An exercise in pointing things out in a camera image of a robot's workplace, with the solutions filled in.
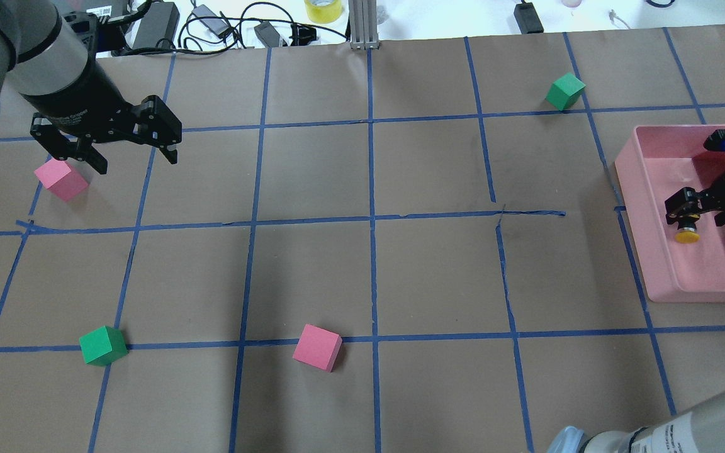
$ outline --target yellow tape roll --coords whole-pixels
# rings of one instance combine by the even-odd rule
[[[330,23],[340,17],[343,4],[340,0],[304,0],[307,15],[314,23]]]

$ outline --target pink plastic container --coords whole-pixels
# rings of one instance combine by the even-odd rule
[[[725,302],[725,225],[701,216],[693,244],[674,240],[665,200],[684,186],[703,190],[725,171],[725,154],[704,140],[716,126],[637,126],[616,160],[622,197],[648,297],[656,302]]]

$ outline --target green cube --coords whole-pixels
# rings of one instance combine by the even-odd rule
[[[572,72],[567,72],[564,77],[553,82],[553,86],[547,92],[547,101],[559,111],[564,111],[575,104],[584,88],[587,86],[582,81],[579,81]]]
[[[125,338],[113,327],[103,326],[80,337],[80,348],[86,364],[104,367],[127,355]]]

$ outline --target light blue joint cap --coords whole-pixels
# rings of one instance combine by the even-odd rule
[[[553,439],[547,453],[578,453],[583,439],[583,430],[576,427],[566,427]]]

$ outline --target white label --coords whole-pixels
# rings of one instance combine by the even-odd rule
[[[96,14],[98,17],[110,16],[111,6],[100,6],[100,8],[86,9],[87,13]]]
[[[699,453],[693,439],[693,413],[688,412],[653,430],[631,445],[631,453]]]

